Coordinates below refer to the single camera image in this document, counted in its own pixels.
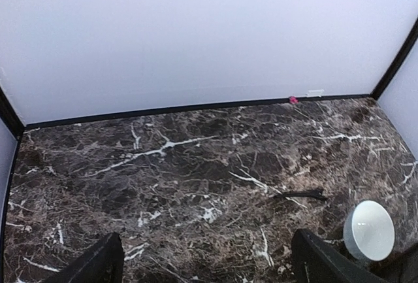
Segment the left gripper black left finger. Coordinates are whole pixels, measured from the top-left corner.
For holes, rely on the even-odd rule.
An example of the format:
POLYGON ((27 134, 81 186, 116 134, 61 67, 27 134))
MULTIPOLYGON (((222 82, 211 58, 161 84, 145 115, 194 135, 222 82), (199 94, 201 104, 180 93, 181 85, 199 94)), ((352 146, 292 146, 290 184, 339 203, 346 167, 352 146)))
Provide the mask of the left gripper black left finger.
POLYGON ((105 235, 44 282, 122 282, 124 251, 118 233, 105 235))

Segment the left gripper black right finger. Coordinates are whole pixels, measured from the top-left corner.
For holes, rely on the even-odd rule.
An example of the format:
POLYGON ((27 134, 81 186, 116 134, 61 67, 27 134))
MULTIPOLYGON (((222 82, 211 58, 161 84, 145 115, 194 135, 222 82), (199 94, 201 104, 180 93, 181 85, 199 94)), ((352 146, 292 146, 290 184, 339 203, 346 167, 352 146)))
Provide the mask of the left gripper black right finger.
POLYGON ((357 266, 308 229, 298 229, 291 240, 292 268, 297 282, 384 282, 357 266))

